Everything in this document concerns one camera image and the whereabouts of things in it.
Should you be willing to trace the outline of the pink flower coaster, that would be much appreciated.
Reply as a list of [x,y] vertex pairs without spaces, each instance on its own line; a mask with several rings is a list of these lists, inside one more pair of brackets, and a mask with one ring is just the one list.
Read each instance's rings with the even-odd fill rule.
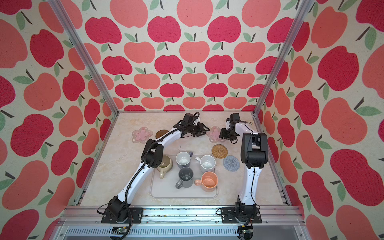
[[226,140],[220,138],[221,129],[217,126],[210,128],[210,131],[207,133],[211,143],[224,143]]
[[152,136],[153,132],[151,130],[149,130],[147,127],[141,127],[138,130],[134,130],[132,132],[132,142],[134,144],[145,144]]

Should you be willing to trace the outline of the tan rattan round coaster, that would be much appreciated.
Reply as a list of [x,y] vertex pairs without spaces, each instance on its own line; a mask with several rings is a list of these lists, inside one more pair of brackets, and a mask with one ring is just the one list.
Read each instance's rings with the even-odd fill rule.
[[212,155],[217,159],[224,159],[228,156],[228,149],[222,144],[214,145],[212,147]]

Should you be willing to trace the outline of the grey woven round coaster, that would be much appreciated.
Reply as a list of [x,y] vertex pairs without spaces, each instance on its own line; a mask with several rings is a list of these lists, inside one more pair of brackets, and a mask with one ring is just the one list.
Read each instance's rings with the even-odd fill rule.
[[223,166],[229,172],[236,172],[240,168],[240,162],[234,156],[226,156],[223,159]]

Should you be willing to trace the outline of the brown wooden round coaster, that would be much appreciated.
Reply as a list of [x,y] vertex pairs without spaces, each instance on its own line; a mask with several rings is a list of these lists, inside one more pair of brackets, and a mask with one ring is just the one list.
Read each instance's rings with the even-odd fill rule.
[[169,132],[168,130],[159,130],[159,131],[156,133],[155,137],[156,137],[156,139],[161,138],[162,136],[164,136],[164,135],[167,134],[168,132]]

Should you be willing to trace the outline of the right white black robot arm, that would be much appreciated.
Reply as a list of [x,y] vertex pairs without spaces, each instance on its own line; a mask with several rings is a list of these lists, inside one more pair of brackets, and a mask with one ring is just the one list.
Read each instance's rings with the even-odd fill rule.
[[246,121],[226,120],[220,138],[234,141],[240,137],[241,161],[245,167],[243,188],[235,203],[235,218],[240,223],[260,217],[260,207],[256,203],[259,176],[268,163],[267,135],[259,133],[247,125]]

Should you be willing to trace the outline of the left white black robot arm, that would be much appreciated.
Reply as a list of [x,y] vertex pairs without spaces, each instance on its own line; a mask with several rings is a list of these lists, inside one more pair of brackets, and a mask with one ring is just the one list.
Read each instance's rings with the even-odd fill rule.
[[179,121],[162,137],[155,140],[149,139],[145,145],[141,156],[141,163],[137,171],[126,186],[109,201],[103,216],[112,216],[112,219],[116,220],[117,223],[132,220],[133,216],[129,206],[146,177],[152,170],[160,166],[163,159],[164,148],[174,141],[181,139],[184,135],[188,137],[200,137],[206,135],[209,130],[210,129],[203,123],[195,122],[191,124]]

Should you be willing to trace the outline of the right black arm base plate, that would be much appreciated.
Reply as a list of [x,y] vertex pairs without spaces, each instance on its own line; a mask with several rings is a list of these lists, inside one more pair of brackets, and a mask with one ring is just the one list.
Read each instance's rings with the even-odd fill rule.
[[216,215],[221,217],[223,224],[261,224],[262,217],[260,209],[256,206],[245,206],[245,208],[220,208]]

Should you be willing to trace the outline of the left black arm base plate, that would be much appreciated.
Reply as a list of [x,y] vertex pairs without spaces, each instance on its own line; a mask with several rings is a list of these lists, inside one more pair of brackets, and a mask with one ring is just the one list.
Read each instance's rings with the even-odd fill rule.
[[110,210],[106,208],[101,223],[103,224],[140,224],[143,217],[143,208],[123,207],[120,210]]

